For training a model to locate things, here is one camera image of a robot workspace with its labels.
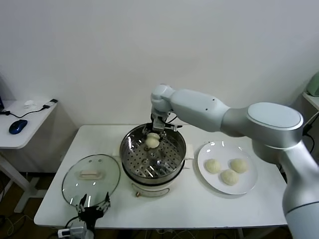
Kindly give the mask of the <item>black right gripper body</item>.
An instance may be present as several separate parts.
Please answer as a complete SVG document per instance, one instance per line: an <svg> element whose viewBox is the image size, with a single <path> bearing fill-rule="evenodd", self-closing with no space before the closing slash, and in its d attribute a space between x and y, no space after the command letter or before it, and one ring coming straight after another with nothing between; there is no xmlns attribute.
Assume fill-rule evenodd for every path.
<svg viewBox="0 0 319 239"><path fill-rule="evenodd" d="M152 112L151 120L152 120L152 128L153 129L165 129L166 127L170 127L170 124L166 122L170 113L163 112Z"/></svg>

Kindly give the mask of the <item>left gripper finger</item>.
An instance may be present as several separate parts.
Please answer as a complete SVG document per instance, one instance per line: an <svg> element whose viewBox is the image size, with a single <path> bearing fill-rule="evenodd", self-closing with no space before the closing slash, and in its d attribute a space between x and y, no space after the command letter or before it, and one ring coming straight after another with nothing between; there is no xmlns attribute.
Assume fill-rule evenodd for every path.
<svg viewBox="0 0 319 239"><path fill-rule="evenodd" d="M84 212L85 211L85 202L86 202L87 194L85 194L79 201L79 203L75 206L76 210L78 212Z"/></svg>
<svg viewBox="0 0 319 239"><path fill-rule="evenodd" d="M110 208L110 196L109 192L107 192L105 199L99 204L98 210L99 211L107 211Z"/></svg>

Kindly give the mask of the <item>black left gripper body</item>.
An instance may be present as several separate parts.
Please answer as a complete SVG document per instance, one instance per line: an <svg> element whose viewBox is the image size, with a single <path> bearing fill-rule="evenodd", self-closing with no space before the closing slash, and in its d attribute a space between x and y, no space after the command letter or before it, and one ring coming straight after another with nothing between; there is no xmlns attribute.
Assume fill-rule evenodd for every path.
<svg viewBox="0 0 319 239"><path fill-rule="evenodd" d="M79 219L85 222L88 226L94 226L96 221L102 218L104 212L97 208L85 208L78 212Z"/></svg>

